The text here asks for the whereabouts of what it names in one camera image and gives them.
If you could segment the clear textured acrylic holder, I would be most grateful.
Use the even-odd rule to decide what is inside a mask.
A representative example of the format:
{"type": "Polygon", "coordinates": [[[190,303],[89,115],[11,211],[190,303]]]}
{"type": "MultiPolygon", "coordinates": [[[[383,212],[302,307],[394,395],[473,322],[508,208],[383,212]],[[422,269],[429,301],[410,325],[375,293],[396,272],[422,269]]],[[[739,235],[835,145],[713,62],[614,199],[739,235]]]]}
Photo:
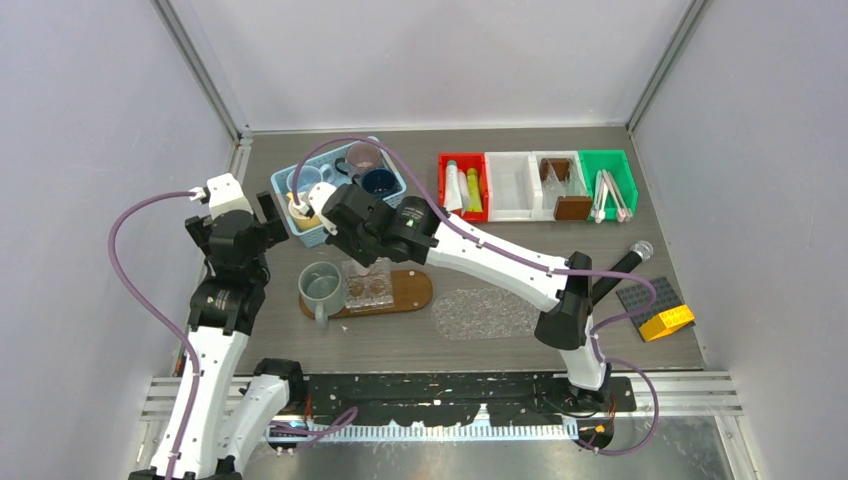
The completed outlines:
{"type": "Polygon", "coordinates": [[[378,258],[370,267],[368,278],[352,278],[350,261],[341,263],[341,273],[346,282],[345,307],[351,312],[383,310],[394,306],[394,289],[391,262],[378,258]]]}

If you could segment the grey-green mug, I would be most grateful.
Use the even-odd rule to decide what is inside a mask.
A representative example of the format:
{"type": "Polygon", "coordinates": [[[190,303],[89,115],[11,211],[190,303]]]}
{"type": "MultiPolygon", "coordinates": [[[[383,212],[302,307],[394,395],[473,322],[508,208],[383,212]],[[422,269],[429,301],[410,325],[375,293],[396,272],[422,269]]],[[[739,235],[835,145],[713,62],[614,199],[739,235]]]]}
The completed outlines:
{"type": "Polygon", "coordinates": [[[315,262],[299,275],[298,289],[305,306],[321,327],[329,317],[345,308],[347,286],[339,268],[330,262],[315,262]]]}

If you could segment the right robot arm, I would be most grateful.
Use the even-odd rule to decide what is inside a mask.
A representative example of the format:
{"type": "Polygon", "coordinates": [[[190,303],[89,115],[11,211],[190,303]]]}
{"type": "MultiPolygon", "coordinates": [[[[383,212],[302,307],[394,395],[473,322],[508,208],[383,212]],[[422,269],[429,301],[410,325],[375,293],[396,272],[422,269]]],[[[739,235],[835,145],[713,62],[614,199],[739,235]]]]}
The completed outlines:
{"type": "Polygon", "coordinates": [[[321,182],[307,195],[327,244],[362,266],[379,259],[455,270],[508,290],[538,312],[534,335],[555,349],[568,374],[571,397],[596,410],[611,395],[610,367],[591,338],[591,260],[520,247],[448,214],[432,201],[408,196],[391,206],[361,186],[321,182]]]}

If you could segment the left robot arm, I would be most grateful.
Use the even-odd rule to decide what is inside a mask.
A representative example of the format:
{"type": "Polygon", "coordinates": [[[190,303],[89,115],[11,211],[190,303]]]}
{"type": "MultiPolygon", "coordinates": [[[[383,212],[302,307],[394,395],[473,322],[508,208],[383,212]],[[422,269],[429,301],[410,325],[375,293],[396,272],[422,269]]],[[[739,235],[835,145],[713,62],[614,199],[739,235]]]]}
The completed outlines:
{"type": "Polygon", "coordinates": [[[210,213],[185,223],[204,254],[207,274],[190,299],[188,327],[176,332],[188,363],[164,435],[149,467],[132,479],[240,479],[275,415],[298,412],[307,398],[299,362],[265,358],[231,414],[225,412],[235,368],[266,295],[265,253],[287,240],[274,196],[257,200],[259,220],[241,194],[193,192],[210,213]]]}

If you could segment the oval wooden tray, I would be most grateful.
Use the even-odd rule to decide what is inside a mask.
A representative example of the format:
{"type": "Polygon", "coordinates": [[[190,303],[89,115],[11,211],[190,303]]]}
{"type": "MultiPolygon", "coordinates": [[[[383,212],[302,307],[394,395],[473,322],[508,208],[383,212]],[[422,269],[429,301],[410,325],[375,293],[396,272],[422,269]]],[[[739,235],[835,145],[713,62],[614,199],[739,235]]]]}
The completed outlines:
{"type": "Polygon", "coordinates": [[[426,307],[432,300],[432,281],[422,271],[395,270],[391,271],[391,275],[395,298],[393,307],[361,312],[351,312],[345,307],[341,312],[330,316],[329,320],[414,312],[426,307]]]}

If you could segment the clear textured oval tray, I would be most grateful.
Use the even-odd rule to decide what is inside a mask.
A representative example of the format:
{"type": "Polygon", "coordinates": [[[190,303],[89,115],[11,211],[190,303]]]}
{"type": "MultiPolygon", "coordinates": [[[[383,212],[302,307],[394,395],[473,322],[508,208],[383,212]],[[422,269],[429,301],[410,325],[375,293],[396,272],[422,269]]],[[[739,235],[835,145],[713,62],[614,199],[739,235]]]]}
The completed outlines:
{"type": "Polygon", "coordinates": [[[456,341],[529,337],[540,315],[531,303],[498,287],[448,291],[430,312],[436,330],[456,341]]]}

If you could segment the dark blue mug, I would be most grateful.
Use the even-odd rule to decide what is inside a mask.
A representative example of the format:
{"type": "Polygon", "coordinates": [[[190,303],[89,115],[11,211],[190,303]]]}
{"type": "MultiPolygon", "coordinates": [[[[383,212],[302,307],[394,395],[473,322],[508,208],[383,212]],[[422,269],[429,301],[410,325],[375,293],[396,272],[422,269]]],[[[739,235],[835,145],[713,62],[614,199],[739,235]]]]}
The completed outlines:
{"type": "Polygon", "coordinates": [[[400,189],[396,174],[386,168],[375,168],[362,174],[356,174],[352,177],[352,183],[380,199],[395,194],[400,189]]]}

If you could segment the light blue mug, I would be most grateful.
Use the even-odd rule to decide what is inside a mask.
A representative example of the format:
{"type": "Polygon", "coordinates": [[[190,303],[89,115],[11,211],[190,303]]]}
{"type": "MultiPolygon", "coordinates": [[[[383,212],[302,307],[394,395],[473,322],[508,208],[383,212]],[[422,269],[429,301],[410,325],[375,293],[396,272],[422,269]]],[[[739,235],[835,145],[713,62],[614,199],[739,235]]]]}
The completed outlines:
{"type": "Polygon", "coordinates": [[[317,183],[333,183],[336,174],[336,169],[329,164],[321,166],[304,165],[298,176],[295,176],[294,171],[288,175],[286,186],[293,194],[300,194],[308,192],[317,183]]]}

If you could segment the light blue perforated basket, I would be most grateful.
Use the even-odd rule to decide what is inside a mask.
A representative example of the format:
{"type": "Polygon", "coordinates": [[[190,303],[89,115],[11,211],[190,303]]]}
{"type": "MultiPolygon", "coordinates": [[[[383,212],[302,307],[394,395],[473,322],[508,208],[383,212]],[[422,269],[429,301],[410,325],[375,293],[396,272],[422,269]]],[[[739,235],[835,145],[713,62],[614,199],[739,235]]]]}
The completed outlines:
{"type": "MultiPolygon", "coordinates": [[[[312,248],[322,245],[327,233],[319,219],[309,219],[293,206],[291,188],[295,170],[295,166],[279,170],[270,181],[286,212],[292,234],[312,248]]],[[[307,159],[298,176],[296,191],[300,199],[304,201],[307,190],[320,181],[335,187],[355,183],[392,207],[400,204],[407,189],[386,151],[363,142],[351,142],[307,159]]]]}

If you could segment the white plastic bin left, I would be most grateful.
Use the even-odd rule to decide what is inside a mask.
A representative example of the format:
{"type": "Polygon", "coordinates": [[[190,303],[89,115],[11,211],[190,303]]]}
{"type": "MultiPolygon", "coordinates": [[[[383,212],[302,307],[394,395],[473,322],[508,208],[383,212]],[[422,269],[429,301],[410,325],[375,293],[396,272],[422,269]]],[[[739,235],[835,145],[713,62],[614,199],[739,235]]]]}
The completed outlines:
{"type": "Polygon", "coordinates": [[[488,176],[489,222],[527,222],[533,219],[535,187],[531,153],[485,152],[488,176]]]}

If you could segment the white plastic bin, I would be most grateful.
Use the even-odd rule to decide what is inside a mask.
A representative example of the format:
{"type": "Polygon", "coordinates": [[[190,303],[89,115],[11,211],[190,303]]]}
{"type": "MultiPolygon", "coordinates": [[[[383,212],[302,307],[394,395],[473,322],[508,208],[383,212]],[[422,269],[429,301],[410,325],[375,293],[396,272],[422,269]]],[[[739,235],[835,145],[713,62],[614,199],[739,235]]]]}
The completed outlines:
{"type": "Polygon", "coordinates": [[[533,219],[535,187],[531,153],[485,152],[488,176],[489,222],[527,222],[533,219]]]}
{"type": "Polygon", "coordinates": [[[541,185],[541,219],[585,221],[592,193],[577,151],[533,151],[541,185]]]}

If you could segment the white plastic bin right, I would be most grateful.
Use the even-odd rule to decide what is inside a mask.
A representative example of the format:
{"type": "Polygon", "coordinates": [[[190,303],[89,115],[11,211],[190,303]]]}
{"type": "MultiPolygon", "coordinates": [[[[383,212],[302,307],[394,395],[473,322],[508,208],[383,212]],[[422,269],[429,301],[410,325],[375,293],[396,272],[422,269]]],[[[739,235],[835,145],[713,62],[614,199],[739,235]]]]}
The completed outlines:
{"type": "Polygon", "coordinates": [[[585,221],[592,193],[577,151],[533,151],[541,185],[541,219],[585,221]]]}

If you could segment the brown wooden holder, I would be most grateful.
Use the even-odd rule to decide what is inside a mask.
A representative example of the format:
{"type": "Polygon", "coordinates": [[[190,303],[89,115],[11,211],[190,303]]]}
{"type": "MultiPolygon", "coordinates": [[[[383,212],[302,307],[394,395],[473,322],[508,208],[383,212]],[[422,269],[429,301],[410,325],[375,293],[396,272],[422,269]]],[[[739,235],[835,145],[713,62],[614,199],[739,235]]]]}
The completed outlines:
{"type": "Polygon", "coordinates": [[[560,196],[553,208],[555,221],[585,221],[590,216],[593,201],[589,196],[560,196]]]}

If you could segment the green plastic bin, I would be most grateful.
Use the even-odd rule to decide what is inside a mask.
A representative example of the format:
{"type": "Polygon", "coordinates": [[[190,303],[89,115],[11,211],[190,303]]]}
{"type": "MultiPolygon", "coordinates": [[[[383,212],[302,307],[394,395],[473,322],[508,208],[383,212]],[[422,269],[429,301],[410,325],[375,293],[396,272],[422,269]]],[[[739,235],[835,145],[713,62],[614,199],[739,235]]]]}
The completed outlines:
{"type": "MultiPolygon", "coordinates": [[[[617,186],[619,202],[614,200],[614,190],[608,187],[604,221],[617,221],[620,207],[628,209],[631,216],[634,216],[639,201],[639,190],[626,153],[623,150],[579,150],[578,157],[592,201],[595,196],[596,173],[599,170],[606,170],[617,186]]],[[[587,220],[594,221],[593,205],[587,220]]]]}

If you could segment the black microphone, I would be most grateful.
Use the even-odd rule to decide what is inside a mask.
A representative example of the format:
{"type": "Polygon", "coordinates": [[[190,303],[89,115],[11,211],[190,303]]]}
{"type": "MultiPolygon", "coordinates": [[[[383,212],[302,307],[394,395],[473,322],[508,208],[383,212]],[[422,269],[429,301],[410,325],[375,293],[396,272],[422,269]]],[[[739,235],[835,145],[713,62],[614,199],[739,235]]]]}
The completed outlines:
{"type": "MultiPolygon", "coordinates": [[[[634,243],[627,254],[625,254],[612,268],[613,272],[631,273],[640,264],[648,261],[654,254],[653,245],[645,240],[634,243]]],[[[621,282],[619,278],[601,277],[592,286],[591,301],[597,305],[614,287],[621,282]]]]}

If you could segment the yellow toy brick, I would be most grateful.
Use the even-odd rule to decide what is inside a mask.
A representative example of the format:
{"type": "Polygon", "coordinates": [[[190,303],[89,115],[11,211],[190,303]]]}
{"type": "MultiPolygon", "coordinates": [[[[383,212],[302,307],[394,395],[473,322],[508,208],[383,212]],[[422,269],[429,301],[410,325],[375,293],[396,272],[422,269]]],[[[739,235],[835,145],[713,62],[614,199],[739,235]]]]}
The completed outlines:
{"type": "Polygon", "coordinates": [[[645,342],[651,342],[677,332],[694,320],[693,312],[686,304],[682,304],[652,316],[638,331],[645,342]]]}

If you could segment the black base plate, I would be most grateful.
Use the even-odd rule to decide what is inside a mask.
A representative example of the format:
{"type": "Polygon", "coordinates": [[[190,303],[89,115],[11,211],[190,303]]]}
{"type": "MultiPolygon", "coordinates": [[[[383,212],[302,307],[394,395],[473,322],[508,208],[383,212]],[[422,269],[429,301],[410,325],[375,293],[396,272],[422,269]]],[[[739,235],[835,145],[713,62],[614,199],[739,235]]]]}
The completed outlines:
{"type": "Polygon", "coordinates": [[[483,412],[493,426],[529,426],[562,416],[630,413],[636,401],[626,377],[592,393],[552,372],[313,374],[296,384],[281,412],[306,413],[325,425],[351,407],[358,409],[356,426],[465,426],[483,412]]]}

